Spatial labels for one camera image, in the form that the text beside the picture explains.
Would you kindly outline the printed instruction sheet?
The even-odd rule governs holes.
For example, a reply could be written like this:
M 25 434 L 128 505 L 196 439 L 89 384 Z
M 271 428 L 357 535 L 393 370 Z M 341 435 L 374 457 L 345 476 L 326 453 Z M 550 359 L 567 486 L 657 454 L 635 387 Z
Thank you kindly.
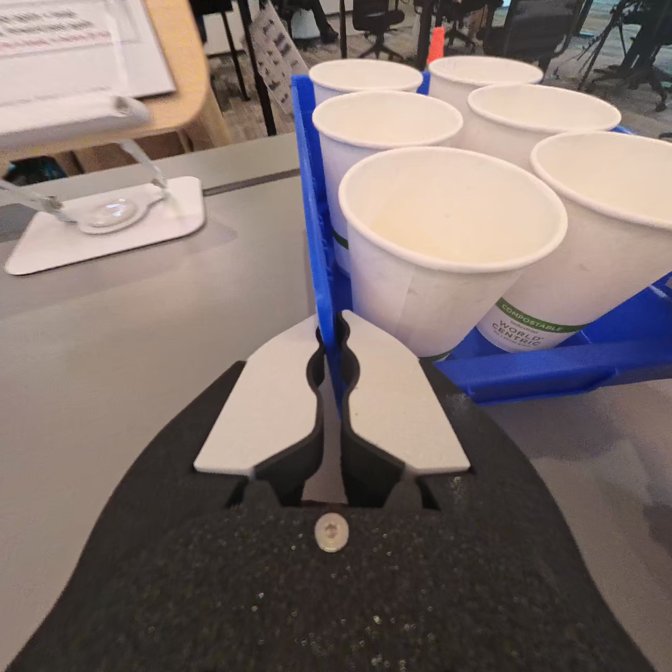
M 1 107 L 175 91 L 144 1 L 1 2 Z

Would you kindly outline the wooden document board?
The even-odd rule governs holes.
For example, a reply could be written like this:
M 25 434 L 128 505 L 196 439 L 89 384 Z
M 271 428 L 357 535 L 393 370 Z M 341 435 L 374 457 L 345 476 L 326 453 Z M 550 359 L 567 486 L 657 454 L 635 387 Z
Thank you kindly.
M 122 139 L 137 141 L 181 129 L 202 111 L 212 91 L 208 62 L 196 22 L 187 1 L 144 1 L 161 43 L 176 91 L 162 96 L 136 99 L 144 104 L 150 119 L 130 130 L 86 132 L 71 140 L 29 140 L 26 147 L 1 150 L 1 170 L 13 160 L 117 144 Z

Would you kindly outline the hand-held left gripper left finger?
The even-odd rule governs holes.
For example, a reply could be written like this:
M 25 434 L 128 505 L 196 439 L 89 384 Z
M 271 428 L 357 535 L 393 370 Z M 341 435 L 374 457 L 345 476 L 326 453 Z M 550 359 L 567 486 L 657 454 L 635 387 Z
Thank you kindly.
M 264 481 L 298 507 L 324 455 L 324 344 L 312 315 L 245 362 L 193 467 Z

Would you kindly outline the black office chair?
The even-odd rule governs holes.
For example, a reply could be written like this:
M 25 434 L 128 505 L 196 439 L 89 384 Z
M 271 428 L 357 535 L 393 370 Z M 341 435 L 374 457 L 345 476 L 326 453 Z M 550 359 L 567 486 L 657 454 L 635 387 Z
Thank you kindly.
M 487 31 L 483 53 L 536 63 L 546 73 L 571 43 L 582 7 L 582 1 L 512 1 L 503 25 Z
M 403 60 L 403 57 L 385 44 L 385 35 L 399 26 L 405 19 L 404 11 L 399 8 L 399 1 L 354 1 L 352 8 L 353 27 L 365 33 L 366 36 L 373 36 L 374 42 L 367 50 L 362 52 L 358 58 L 366 58 L 374 55 L 376 59 L 384 53 L 388 60 L 394 58 Z

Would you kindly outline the set of white paper cups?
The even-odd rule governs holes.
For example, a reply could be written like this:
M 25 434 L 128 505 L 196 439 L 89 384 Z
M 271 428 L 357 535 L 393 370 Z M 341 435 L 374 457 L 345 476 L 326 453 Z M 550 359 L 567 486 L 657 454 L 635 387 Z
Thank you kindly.
M 355 314 L 416 356 L 473 329 L 555 348 L 671 271 L 671 142 L 600 98 L 492 79 L 458 109 L 376 88 L 316 103 L 336 266 Z

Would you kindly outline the blue plastic bin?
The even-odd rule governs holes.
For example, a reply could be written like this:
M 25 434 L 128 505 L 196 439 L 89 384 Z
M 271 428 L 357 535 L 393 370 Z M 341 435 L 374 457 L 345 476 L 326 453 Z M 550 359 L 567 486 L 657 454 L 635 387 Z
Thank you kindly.
M 352 308 L 351 285 L 335 265 L 323 157 L 313 125 L 316 107 L 307 75 L 292 76 L 292 103 L 318 323 L 340 404 L 336 316 Z M 476 329 L 436 364 L 479 405 L 566 397 L 620 384 L 671 378 L 671 274 L 639 292 L 555 349 L 509 354 Z

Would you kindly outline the tan cardboard box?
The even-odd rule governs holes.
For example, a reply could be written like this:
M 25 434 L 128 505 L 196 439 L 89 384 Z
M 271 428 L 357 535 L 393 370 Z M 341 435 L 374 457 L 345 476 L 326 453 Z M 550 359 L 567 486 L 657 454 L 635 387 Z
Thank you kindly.
M 200 114 L 179 130 L 136 139 L 136 142 L 154 160 L 176 155 L 220 148 L 232 143 L 229 127 L 220 111 L 214 94 L 210 94 Z M 121 147 L 114 144 L 82 148 L 53 156 L 67 177 L 93 173 L 137 163 Z

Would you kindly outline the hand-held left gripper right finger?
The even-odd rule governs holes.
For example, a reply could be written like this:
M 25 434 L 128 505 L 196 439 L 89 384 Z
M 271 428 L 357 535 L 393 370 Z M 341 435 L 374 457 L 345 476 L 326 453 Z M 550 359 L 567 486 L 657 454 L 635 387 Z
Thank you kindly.
M 400 482 L 467 473 L 470 461 L 420 359 L 350 310 L 337 315 L 337 333 L 348 504 L 380 508 Z

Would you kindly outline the printed poster sign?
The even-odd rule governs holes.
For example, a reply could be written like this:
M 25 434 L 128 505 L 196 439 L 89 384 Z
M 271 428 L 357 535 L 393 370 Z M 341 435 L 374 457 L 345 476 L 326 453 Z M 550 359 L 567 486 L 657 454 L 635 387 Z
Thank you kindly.
M 308 67 L 271 1 L 249 1 L 251 42 L 257 65 L 271 97 L 293 115 L 292 76 L 307 76 Z

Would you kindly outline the instruction sheet on stand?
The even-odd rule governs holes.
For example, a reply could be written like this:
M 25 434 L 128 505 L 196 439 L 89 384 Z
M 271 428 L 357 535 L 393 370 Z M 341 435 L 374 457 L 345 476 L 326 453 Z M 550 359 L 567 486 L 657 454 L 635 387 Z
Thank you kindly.
M 1 149 L 17 150 L 29 140 L 130 130 L 150 116 L 138 100 L 104 92 L 3 105 Z M 37 211 L 5 262 L 6 273 L 54 270 L 180 239 L 203 227 L 200 180 L 188 175 L 166 178 L 137 142 L 122 139 L 117 144 L 151 173 L 149 182 L 64 200 L 1 181 L 1 189 Z

